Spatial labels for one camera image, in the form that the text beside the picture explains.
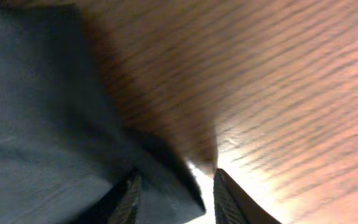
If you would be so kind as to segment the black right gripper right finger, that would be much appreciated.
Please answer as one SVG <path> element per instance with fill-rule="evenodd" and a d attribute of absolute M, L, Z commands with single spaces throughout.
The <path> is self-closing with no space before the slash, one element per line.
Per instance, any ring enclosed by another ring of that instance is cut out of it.
<path fill-rule="evenodd" d="M 213 194 L 217 224 L 280 224 L 223 169 L 216 169 Z"/>

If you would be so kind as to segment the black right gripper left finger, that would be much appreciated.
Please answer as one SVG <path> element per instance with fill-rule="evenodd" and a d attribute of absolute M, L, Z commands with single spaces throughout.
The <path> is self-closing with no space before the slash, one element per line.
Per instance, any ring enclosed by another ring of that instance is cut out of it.
<path fill-rule="evenodd" d="M 135 224 L 141 183 L 138 170 L 132 170 L 99 202 L 70 221 L 70 224 Z"/>

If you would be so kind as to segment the black leggings red waistband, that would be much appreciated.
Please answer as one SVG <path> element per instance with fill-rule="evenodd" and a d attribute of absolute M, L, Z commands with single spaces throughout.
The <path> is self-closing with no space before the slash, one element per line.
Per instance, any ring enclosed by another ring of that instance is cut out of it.
<path fill-rule="evenodd" d="M 0 223 L 70 223 L 134 169 L 136 223 L 204 215 L 185 163 L 122 125 L 77 8 L 0 7 Z"/>

